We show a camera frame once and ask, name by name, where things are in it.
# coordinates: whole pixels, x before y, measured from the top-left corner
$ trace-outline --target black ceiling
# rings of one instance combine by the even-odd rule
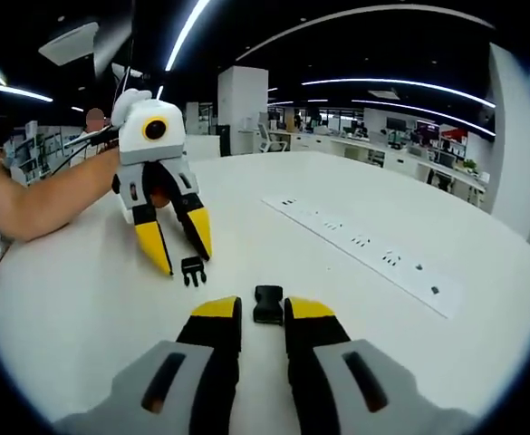
[[[0,93],[0,114],[15,123],[81,124],[83,115],[70,107],[111,108],[112,80],[96,82],[92,56],[58,67],[38,48],[55,34],[90,17],[96,21],[130,0],[13,2],[0,14],[0,69],[10,85],[49,95],[43,103]],[[301,86],[301,82],[342,77],[387,77],[430,82],[486,98],[488,42],[507,41],[504,6],[498,2],[426,2],[472,14],[491,24],[449,15],[416,11],[356,14],[316,24],[235,59],[267,38],[328,14],[362,7],[404,2],[335,0],[310,7],[291,0],[212,0],[183,45],[172,72],[164,73],[170,49],[197,0],[148,2],[136,0],[132,66],[152,74],[147,86],[161,83],[163,99],[215,102],[217,75],[232,64],[266,68],[271,96],[280,100],[330,99],[329,105],[351,105],[351,99],[375,99],[368,89],[391,86],[359,83]],[[58,17],[64,16],[62,22]],[[480,104],[443,92],[395,86],[403,104],[441,111],[479,123]]]

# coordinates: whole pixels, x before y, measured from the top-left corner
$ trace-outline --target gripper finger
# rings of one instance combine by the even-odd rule
[[[146,204],[134,207],[132,213],[141,249],[162,272],[172,275],[172,264],[162,229],[156,220],[156,209],[151,204]]]

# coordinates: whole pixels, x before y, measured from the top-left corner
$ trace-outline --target power outlet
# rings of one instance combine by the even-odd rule
[[[458,311],[462,298],[459,284],[425,266],[424,262],[358,228],[355,220],[332,216],[306,201],[291,197],[265,198],[264,203],[338,247],[393,284],[447,318]]]

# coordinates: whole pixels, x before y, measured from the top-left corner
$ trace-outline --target camera lens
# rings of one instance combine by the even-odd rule
[[[166,124],[164,121],[152,121],[146,126],[146,137],[150,140],[158,140],[166,132]]]

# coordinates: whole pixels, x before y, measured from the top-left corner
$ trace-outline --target white pillar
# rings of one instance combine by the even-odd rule
[[[496,139],[484,209],[524,239],[530,235],[530,74],[507,50],[490,44]]]
[[[198,134],[198,103],[186,103],[186,134]]]
[[[259,112],[267,112],[268,71],[233,66],[218,76],[218,124],[230,125],[233,155],[253,152],[253,135],[240,133],[256,128]],[[251,122],[246,125],[246,118]]]

